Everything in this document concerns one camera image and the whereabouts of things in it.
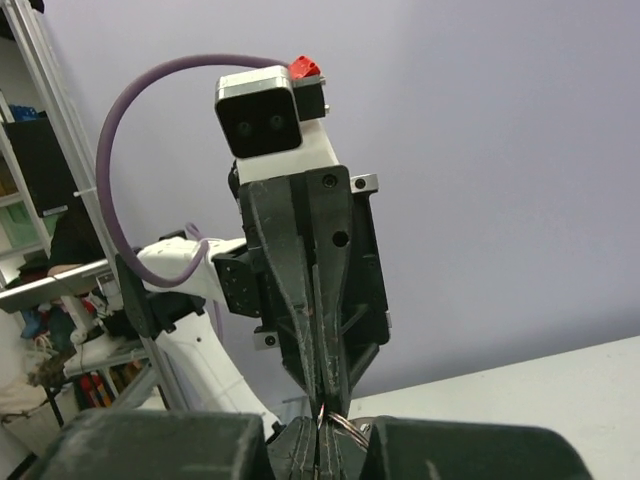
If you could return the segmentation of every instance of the aluminum frame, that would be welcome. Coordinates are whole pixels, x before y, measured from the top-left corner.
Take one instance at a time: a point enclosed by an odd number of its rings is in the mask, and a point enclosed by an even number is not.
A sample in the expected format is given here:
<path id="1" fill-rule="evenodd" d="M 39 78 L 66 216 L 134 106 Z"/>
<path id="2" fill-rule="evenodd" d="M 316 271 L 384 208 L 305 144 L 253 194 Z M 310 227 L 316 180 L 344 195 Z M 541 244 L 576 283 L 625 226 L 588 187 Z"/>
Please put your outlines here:
<path id="1" fill-rule="evenodd" d="M 54 57 L 46 31 L 26 0 L 0 0 L 22 58 L 40 95 L 71 175 L 96 230 L 111 270 L 116 276 L 116 249 L 102 220 L 96 194 L 94 152 L 80 117 L 66 94 L 65 82 Z M 188 410 L 188 402 L 167 356 L 150 339 L 142 339 L 153 364 L 167 406 Z"/>

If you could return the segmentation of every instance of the white table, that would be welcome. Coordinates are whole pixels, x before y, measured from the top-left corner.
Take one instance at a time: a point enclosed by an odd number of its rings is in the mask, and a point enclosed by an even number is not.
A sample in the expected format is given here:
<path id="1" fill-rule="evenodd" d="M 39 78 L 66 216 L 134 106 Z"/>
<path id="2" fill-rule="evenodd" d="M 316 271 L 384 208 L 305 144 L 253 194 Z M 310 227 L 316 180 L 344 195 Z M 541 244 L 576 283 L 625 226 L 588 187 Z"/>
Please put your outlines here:
<path id="1" fill-rule="evenodd" d="M 354 400 L 350 417 L 533 425 L 598 480 L 640 479 L 640 337 Z"/>

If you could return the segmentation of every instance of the metal rod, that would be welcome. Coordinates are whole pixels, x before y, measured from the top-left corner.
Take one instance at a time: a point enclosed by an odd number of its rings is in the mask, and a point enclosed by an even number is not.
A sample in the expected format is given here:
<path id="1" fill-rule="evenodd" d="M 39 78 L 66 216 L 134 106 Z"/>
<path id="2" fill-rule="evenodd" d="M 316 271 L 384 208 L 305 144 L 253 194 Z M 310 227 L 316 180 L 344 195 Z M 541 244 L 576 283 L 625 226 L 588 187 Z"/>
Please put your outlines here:
<path id="1" fill-rule="evenodd" d="M 93 155 L 86 134 L 75 110 L 70 108 L 57 63 L 31 5 L 24 0 L 5 0 L 3 10 L 78 190 L 95 187 Z M 102 222 L 97 197 L 86 195 L 83 200 L 107 259 L 115 266 L 115 251 Z"/>
<path id="2" fill-rule="evenodd" d="M 46 387 L 44 391 L 47 394 L 47 399 L 49 400 L 49 405 L 51 405 L 51 410 L 53 410 L 53 415 L 56 417 L 56 421 L 58 422 L 58 426 L 62 428 L 64 426 L 64 419 L 62 418 L 62 413 L 60 413 L 60 408 L 58 407 L 58 402 L 56 402 L 56 395 Z"/>
<path id="3" fill-rule="evenodd" d="M 131 410 L 139 407 L 149 398 L 153 387 L 156 386 L 158 380 L 155 371 L 147 365 L 144 367 L 136 378 L 120 393 L 120 396 L 113 402 L 112 408 L 117 410 Z"/>
<path id="4" fill-rule="evenodd" d="M 9 195 L 3 195 L 0 197 L 0 208 L 8 207 L 9 205 L 15 205 L 22 201 L 22 195 L 19 193 L 11 193 Z"/>
<path id="5" fill-rule="evenodd" d="M 149 354 L 151 365 L 156 370 L 160 382 L 160 388 L 171 410 L 190 410 L 189 403 L 184 396 L 180 383 L 176 377 L 169 359 L 161 352 L 158 346 L 148 338 L 142 338 L 142 345 Z"/>
<path id="6" fill-rule="evenodd" d="M 0 90 L 0 121 L 5 123 L 11 123 L 14 121 L 13 113 L 9 108 L 9 102 L 7 102 L 4 93 Z"/>

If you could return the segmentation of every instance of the metal ring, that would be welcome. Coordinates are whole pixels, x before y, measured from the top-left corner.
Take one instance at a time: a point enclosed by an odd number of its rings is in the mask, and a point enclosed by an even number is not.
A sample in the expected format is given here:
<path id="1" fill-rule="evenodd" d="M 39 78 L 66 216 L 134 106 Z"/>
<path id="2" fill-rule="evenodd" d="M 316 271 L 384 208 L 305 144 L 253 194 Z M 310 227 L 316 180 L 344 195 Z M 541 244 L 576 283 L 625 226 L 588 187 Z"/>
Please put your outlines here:
<path id="1" fill-rule="evenodd" d="M 365 450 L 369 448 L 369 440 L 365 437 L 360 430 L 358 430 L 349 420 L 344 418 L 335 412 L 329 413 L 329 418 L 344 428 L 353 440 Z"/>

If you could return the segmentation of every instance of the metal shelf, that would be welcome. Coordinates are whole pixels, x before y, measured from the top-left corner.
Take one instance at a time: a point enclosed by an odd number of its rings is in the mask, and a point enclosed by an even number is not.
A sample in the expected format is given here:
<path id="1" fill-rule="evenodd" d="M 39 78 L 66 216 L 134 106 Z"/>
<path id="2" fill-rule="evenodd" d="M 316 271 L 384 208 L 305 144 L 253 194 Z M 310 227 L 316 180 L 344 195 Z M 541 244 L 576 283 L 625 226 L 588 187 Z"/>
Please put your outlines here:
<path id="1" fill-rule="evenodd" d="M 20 52 L 27 64 L 27 69 L 36 86 L 36 90 L 40 94 L 47 117 L 51 121 L 76 187 L 81 192 L 95 190 L 94 151 L 88 142 L 78 113 L 73 108 L 68 96 L 63 75 L 58 66 L 59 62 L 54 57 L 47 32 L 42 29 L 39 18 L 34 14 L 28 0 L 0 0 L 0 11 L 6 16 L 16 43 L 20 47 Z M 10 123 L 13 118 L 11 118 L 10 112 L 8 113 L 9 115 L 3 115 L 5 117 L 4 122 Z M 49 254 L 51 241 L 49 232 L 42 219 L 38 218 L 24 175 L 13 151 L 13 146 L 4 128 L 2 128 L 2 123 L 4 122 L 0 119 L 0 152 L 7 161 L 18 191 L 22 194 L 25 207 L 36 227 L 42 247 L 33 245 L 27 249 L 13 249 L 4 254 L 0 253 L 0 259 L 3 257 L 10 258 L 13 255 L 24 255 L 28 251 L 37 251 L 40 248 L 43 248 L 45 253 Z M 97 197 L 95 195 L 86 195 L 83 200 L 89 218 L 96 227 L 96 233 L 106 253 L 108 259 L 108 262 L 105 261 L 107 270 L 115 273 L 117 252 L 107 234 Z M 153 375 L 157 374 L 167 405 L 177 410 L 189 410 L 187 397 L 166 355 L 159 350 L 153 340 L 149 338 L 142 338 L 141 340 L 153 365 Z"/>
<path id="2" fill-rule="evenodd" d="M 19 193 L 12 193 L 11 195 L 4 195 L 0 197 L 0 208 L 8 207 L 9 205 L 15 205 L 22 201 L 22 195 Z"/>
<path id="3" fill-rule="evenodd" d="M 97 277 L 111 272 L 109 262 L 100 260 L 82 267 L 25 283 L 0 293 L 0 309 L 16 313 L 50 302 L 72 292 L 88 292 L 98 285 Z"/>
<path id="4" fill-rule="evenodd" d="M 5 250 L 4 252 L 0 252 L 0 260 L 6 260 L 7 258 L 20 257 L 22 255 L 27 255 L 29 253 L 39 252 L 40 250 L 44 250 L 40 242 L 30 243 L 29 245 L 25 245 L 23 247 L 12 248 L 11 250 Z"/>
<path id="5" fill-rule="evenodd" d="M 82 368 L 65 368 L 64 373 L 67 378 L 82 375 L 84 373 L 103 370 L 116 365 L 126 365 L 134 360 L 144 360 L 148 357 L 147 352 L 142 347 L 140 341 L 128 342 L 118 348 L 111 355 L 96 360 L 95 362 L 84 362 Z"/>
<path id="6" fill-rule="evenodd" d="M 129 386 L 113 402 L 114 410 L 133 410 L 142 405 L 158 385 L 158 377 L 151 365 L 146 365 Z"/>

